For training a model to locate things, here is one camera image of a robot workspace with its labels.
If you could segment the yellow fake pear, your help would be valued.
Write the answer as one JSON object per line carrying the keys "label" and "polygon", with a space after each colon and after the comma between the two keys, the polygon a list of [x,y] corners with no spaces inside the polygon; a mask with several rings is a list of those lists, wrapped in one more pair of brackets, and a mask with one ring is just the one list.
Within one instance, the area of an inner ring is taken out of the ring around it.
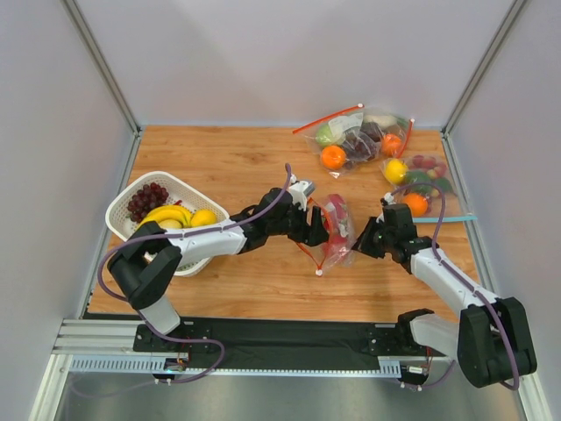
{"label": "yellow fake pear", "polygon": [[190,220],[190,226],[192,228],[213,225],[217,223],[217,216],[211,210],[200,209],[197,210]]}

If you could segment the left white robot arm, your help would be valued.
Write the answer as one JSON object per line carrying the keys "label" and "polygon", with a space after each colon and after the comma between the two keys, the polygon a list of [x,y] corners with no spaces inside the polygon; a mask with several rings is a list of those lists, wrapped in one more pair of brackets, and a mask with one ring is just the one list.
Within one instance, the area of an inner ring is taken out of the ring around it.
{"label": "left white robot arm", "polygon": [[346,201],[338,194],[309,199],[298,182],[267,192],[259,203],[200,228],[165,229],[147,222],[109,258],[107,268],[122,298],[158,333],[176,331],[181,319],[166,291],[177,268],[223,255],[249,253],[272,236],[285,236],[319,259],[316,273],[349,257],[357,236]]}

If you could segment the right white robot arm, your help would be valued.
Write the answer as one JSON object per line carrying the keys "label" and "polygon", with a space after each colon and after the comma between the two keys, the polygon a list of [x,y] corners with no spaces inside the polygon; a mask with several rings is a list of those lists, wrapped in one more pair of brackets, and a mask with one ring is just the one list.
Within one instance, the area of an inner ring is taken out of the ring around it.
{"label": "right white robot arm", "polygon": [[453,324],[428,310],[416,310],[401,315],[401,321],[414,343],[458,363],[472,386],[501,383],[517,389],[522,376],[536,372],[523,304],[484,289],[451,262],[435,239],[419,236],[407,205],[384,206],[381,216],[369,219],[353,248],[372,258],[391,256],[458,315]]}

